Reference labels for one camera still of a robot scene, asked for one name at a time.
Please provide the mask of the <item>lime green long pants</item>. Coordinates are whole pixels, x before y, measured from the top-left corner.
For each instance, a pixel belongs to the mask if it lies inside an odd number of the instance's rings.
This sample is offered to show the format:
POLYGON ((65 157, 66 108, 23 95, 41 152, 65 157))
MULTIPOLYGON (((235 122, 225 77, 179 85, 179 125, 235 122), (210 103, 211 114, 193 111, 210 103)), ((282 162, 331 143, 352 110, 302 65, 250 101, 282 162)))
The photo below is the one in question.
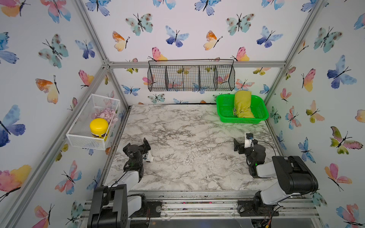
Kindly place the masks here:
POLYGON ((254 118, 251 101, 252 93, 250 91, 237 91, 234 95, 234 115, 238 118, 254 118))

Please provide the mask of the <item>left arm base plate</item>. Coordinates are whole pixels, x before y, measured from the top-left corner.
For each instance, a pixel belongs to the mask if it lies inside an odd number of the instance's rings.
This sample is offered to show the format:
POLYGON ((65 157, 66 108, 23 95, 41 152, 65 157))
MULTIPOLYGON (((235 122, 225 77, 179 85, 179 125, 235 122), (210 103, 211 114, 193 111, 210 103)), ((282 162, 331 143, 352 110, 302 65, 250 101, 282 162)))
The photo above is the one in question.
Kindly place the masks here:
POLYGON ((131 218, 159 218, 162 212, 160 201, 147 201, 142 203, 142 208, 133 213, 131 218))

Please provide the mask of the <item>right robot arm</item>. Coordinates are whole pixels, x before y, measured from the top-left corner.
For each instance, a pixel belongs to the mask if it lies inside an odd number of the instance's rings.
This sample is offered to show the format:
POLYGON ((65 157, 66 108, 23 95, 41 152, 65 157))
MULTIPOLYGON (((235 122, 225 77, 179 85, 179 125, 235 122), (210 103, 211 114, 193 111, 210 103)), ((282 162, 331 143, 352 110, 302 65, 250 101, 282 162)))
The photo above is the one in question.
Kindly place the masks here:
POLYGON ((248 134, 245 142, 233 140, 234 151, 246 156, 249 174, 256 179, 276 178, 269 188, 259 191, 254 201, 258 205, 273 206, 291 196, 316 192, 319 184, 309 167, 298 156, 273 156, 265 162, 266 148, 248 134))

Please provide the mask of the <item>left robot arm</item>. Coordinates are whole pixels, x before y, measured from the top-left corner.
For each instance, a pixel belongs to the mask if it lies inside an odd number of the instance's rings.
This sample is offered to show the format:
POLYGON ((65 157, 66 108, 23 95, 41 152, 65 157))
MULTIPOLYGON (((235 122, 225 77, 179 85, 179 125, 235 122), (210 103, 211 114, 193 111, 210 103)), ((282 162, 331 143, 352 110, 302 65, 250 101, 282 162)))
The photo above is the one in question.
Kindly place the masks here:
POLYGON ((129 143, 123 148, 128 157, 123 167, 124 172, 113 184, 94 190, 87 220, 88 228, 129 228, 132 215, 139 217, 149 213, 144 194, 128 193, 142 180, 144 155, 150 150, 146 138, 142 145, 129 143))

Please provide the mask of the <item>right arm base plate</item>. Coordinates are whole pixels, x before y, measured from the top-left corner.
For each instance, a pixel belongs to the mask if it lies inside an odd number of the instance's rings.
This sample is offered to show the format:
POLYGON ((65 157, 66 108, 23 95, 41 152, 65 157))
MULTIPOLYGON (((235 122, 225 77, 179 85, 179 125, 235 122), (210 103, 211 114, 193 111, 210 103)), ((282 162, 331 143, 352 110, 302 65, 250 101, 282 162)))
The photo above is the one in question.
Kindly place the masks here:
POLYGON ((253 199, 238 201, 237 212, 241 217, 279 216, 279 212, 275 210, 275 206, 266 205, 253 199))

